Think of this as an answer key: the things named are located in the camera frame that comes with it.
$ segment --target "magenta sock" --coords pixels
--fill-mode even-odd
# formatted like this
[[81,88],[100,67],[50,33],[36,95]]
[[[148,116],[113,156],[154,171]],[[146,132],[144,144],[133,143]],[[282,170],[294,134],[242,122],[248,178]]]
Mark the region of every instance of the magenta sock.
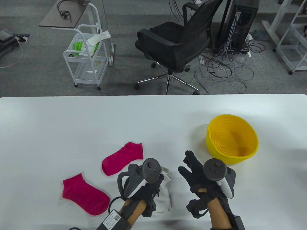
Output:
[[142,143],[129,142],[102,161],[102,170],[107,176],[111,176],[120,172],[130,162],[138,159],[144,159]]
[[86,183],[82,174],[63,180],[63,198],[71,200],[88,214],[100,215],[107,210],[110,198],[102,191]]

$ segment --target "white cloth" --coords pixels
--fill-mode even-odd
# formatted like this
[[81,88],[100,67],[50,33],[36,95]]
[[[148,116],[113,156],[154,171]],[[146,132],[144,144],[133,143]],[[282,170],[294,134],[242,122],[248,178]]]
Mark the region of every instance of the white cloth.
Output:
[[154,197],[154,202],[156,203],[156,211],[155,213],[166,213],[171,208],[171,200],[169,198],[169,191],[166,187],[166,184],[172,180],[172,177],[168,174],[169,170],[167,168],[162,167],[161,174],[163,174],[164,179],[160,185],[159,196],[156,195]]

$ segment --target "yellow plastic bowl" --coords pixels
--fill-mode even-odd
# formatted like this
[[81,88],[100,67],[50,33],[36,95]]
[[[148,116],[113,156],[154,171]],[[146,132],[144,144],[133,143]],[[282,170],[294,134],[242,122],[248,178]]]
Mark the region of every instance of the yellow plastic bowl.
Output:
[[207,131],[207,147],[213,157],[237,164],[256,154],[258,136],[244,119],[230,114],[214,118]]

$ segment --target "black office chair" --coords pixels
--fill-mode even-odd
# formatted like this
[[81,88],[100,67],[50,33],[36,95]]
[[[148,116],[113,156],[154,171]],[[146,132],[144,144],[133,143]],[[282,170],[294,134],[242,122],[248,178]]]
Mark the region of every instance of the black office chair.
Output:
[[[193,94],[199,94],[197,88],[176,77],[173,73],[189,71],[190,67],[186,64],[208,47],[211,41],[212,18],[222,1],[208,0],[200,6],[191,2],[186,3],[182,7],[185,26],[166,22],[149,30],[142,29],[137,33],[138,40],[135,42],[137,49],[144,53],[146,59],[154,61],[151,64],[152,68],[158,65],[165,74],[138,81],[134,86],[136,90],[140,88],[139,83],[167,76],[166,95],[172,78],[194,89]],[[187,8],[195,11],[189,21],[187,20]]]

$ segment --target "black computer case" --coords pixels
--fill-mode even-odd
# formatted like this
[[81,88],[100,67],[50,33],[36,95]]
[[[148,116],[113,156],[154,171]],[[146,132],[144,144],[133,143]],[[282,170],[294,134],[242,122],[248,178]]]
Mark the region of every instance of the black computer case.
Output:
[[227,42],[233,21],[236,20],[235,30],[231,37],[232,50],[240,51],[242,49],[258,8],[259,0],[233,0],[230,5],[227,22],[225,23],[226,27],[223,30],[223,38]]

